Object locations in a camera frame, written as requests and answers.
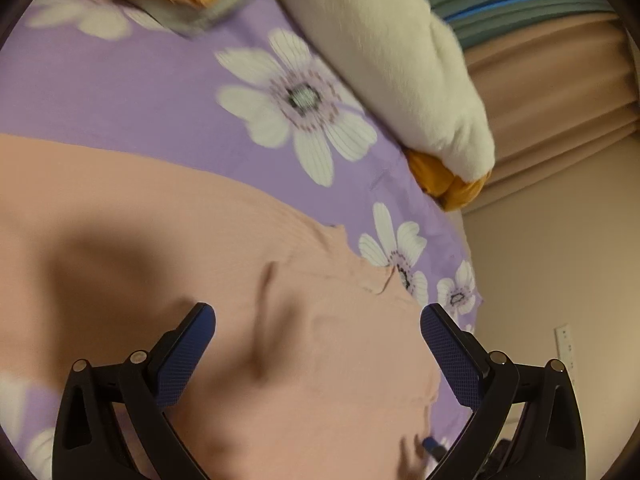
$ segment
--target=white flower print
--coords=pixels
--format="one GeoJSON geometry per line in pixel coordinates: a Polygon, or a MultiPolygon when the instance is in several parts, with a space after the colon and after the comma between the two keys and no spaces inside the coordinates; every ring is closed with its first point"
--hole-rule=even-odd
{"type": "MultiPolygon", "coordinates": [[[[451,442],[449,440],[448,437],[444,437],[441,441],[438,442],[438,444],[440,444],[444,449],[446,449],[447,451],[449,450],[449,448],[451,447],[451,442]]],[[[426,467],[426,471],[425,471],[425,478],[429,478],[429,476],[431,475],[431,473],[433,473],[433,471],[436,469],[436,466],[438,465],[438,463],[436,462],[436,460],[434,459],[434,457],[432,457],[431,455],[429,455],[429,458],[427,460],[427,467],[426,467]]]]}
{"type": "Polygon", "coordinates": [[[31,6],[44,7],[27,20],[33,28],[74,23],[89,36],[115,41],[132,33],[128,17],[147,30],[166,30],[146,12],[120,7],[111,0],[34,0],[31,6]]]}
{"type": "Polygon", "coordinates": [[[37,434],[29,443],[24,463],[38,480],[51,480],[54,428],[37,434]]]}
{"type": "Polygon", "coordinates": [[[358,242],[360,254],[375,266],[396,266],[404,288],[420,306],[425,306],[429,303],[427,278],[420,270],[412,272],[427,246],[427,240],[418,236],[420,227],[416,222],[404,222],[398,228],[396,241],[391,214],[382,202],[373,205],[373,219],[382,248],[373,237],[363,234],[358,242]]]}
{"type": "Polygon", "coordinates": [[[458,324],[460,316],[468,314],[476,305],[476,279],[471,264],[463,260],[455,280],[442,278],[438,282],[438,303],[458,324]]]}
{"type": "Polygon", "coordinates": [[[14,444],[22,432],[26,391],[25,381],[0,374],[0,426],[14,444]]]}
{"type": "Polygon", "coordinates": [[[218,103],[245,121],[249,136],[260,146],[280,148],[293,136],[306,174],[316,184],[329,187],[334,181],[334,160],[327,139],[353,162],[367,154],[378,134],[364,120],[353,94],[311,54],[302,38],[277,28],[270,32],[269,42],[278,59],[260,48],[216,53],[224,68],[252,86],[223,86],[218,103]]]}

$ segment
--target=white pillow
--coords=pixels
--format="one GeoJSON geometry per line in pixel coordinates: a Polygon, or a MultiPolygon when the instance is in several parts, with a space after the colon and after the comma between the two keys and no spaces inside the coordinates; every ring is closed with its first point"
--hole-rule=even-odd
{"type": "Polygon", "coordinates": [[[281,0],[400,143],[465,182],[495,163],[484,105],[452,30],[427,0],[281,0]]]}

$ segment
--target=black clamp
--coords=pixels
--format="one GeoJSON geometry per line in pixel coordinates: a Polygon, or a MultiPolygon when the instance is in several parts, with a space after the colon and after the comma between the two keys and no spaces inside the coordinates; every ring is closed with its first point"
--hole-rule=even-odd
{"type": "MultiPolygon", "coordinates": [[[[213,309],[197,304],[180,326],[148,354],[93,368],[75,362],[60,407],[53,480],[145,480],[116,421],[112,402],[123,402],[161,480],[208,480],[162,410],[175,404],[216,325],[213,309]]],[[[502,352],[487,353],[437,304],[425,307],[422,336],[459,402],[472,409],[462,434],[440,456],[432,480],[474,480],[491,453],[513,403],[524,402],[516,435],[495,480],[584,480],[580,415],[571,381],[558,360],[544,368],[516,365],[502,352]]]]}

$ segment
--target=wall outlet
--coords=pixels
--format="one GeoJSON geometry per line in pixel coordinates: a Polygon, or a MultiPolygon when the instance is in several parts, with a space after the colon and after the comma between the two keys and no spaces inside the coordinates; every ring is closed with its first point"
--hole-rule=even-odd
{"type": "Polygon", "coordinates": [[[576,389],[577,366],[575,363],[575,346],[574,338],[571,334],[571,326],[569,324],[559,326],[554,330],[556,332],[556,346],[558,347],[558,359],[560,359],[569,373],[571,384],[576,389]]]}

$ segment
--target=floral bedsheet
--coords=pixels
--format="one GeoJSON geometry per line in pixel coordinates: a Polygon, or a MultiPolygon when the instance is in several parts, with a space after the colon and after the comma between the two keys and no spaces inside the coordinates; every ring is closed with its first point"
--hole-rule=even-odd
{"type": "MultiPolygon", "coordinates": [[[[251,0],[187,40],[101,0],[35,0],[0,52],[0,132],[136,153],[239,180],[395,265],[420,304],[472,330],[481,298],[463,244],[398,145],[306,44],[275,0],[251,0]]],[[[0,374],[0,424],[50,478],[59,392],[0,374]]],[[[446,446],[469,411],[446,381],[446,446]]]]}

